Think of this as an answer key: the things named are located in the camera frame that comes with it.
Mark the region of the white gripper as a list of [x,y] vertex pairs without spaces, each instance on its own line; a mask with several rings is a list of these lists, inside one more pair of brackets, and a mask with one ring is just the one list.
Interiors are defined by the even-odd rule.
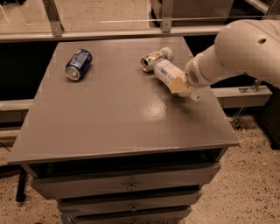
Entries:
[[199,59],[201,56],[202,54],[199,53],[189,60],[185,65],[185,74],[179,74],[168,84],[168,88],[172,94],[184,92],[188,89],[186,76],[188,78],[189,84],[195,88],[203,88],[212,85],[212,82],[205,78],[200,71]]

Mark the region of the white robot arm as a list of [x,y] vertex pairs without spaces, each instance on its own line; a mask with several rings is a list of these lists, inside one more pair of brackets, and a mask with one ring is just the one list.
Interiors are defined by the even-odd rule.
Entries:
[[279,20],[237,20],[226,25],[214,44],[189,60],[168,88],[189,96],[197,88],[241,74],[280,87]]

